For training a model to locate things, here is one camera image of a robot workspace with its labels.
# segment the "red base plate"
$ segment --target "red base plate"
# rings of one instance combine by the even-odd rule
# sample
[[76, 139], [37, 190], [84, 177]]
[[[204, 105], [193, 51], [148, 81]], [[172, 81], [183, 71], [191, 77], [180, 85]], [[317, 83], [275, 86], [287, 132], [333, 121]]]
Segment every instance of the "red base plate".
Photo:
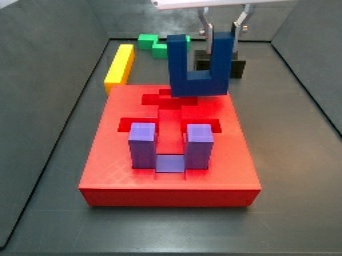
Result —
[[[260, 183], [229, 96], [170, 98], [168, 88], [112, 88], [78, 184], [88, 204], [248, 206]], [[181, 154], [185, 125], [209, 123], [213, 147], [208, 170], [154, 173], [153, 169], [132, 169], [132, 122], [156, 123], [158, 154]]]

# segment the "toy block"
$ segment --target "toy block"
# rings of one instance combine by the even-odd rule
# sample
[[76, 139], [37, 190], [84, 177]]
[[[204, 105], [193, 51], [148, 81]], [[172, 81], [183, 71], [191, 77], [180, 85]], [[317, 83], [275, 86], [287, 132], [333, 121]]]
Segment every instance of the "toy block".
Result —
[[233, 37], [213, 33], [209, 70], [187, 72], [185, 35], [166, 36], [168, 73], [172, 97], [227, 94]]
[[189, 47], [191, 47], [191, 37], [185, 36], [185, 40], [187, 40], [187, 51], [189, 51]]
[[208, 169], [213, 145], [209, 124], [188, 124], [185, 137], [185, 169]]
[[166, 45], [153, 44], [152, 46], [152, 57], [156, 59], [166, 59]]
[[132, 168], [154, 168], [156, 151], [153, 123], [132, 123], [128, 144], [132, 157]]
[[[141, 105], [141, 98], [154, 94], [162, 99], [168, 96], [168, 89], [169, 86], [149, 85], [112, 88], [78, 183], [86, 203], [90, 206], [130, 207], [248, 206], [260, 192], [260, 183], [229, 95], [200, 97], [195, 104], [187, 105], [180, 101], [179, 109], [166, 109], [177, 113], [176, 117], [166, 113], [158, 119], [158, 105]], [[138, 118], [146, 114], [157, 119], [160, 131], [161, 123], [168, 118], [180, 124], [183, 120], [219, 120], [220, 132], [212, 132], [215, 145], [207, 170], [185, 169], [183, 173], [162, 173], [153, 168], [132, 168], [126, 143], [129, 134], [116, 130], [121, 118]], [[183, 139], [177, 130], [180, 124], [176, 133], [169, 136]]]
[[104, 88], [106, 95], [109, 95], [110, 89], [114, 85], [126, 84], [133, 64], [133, 58], [133, 45], [121, 44], [116, 51], [114, 58], [104, 79]]
[[156, 156], [156, 173], [181, 173], [184, 171], [184, 155]]
[[140, 34], [137, 38], [137, 48], [140, 50], [152, 50], [153, 44], [157, 43], [157, 35]]

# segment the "gray floor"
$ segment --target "gray floor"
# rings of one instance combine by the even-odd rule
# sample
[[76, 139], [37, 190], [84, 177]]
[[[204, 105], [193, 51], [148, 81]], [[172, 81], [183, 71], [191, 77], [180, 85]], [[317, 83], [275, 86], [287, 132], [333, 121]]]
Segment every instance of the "gray floor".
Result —
[[[3, 252], [342, 252], [340, 137], [269, 44], [240, 45], [247, 66], [243, 79], [232, 80], [229, 87], [263, 185], [253, 205], [86, 206], [76, 186], [116, 48], [117, 42], [110, 42]], [[137, 52], [129, 83], [165, 82], [166, 61]]]

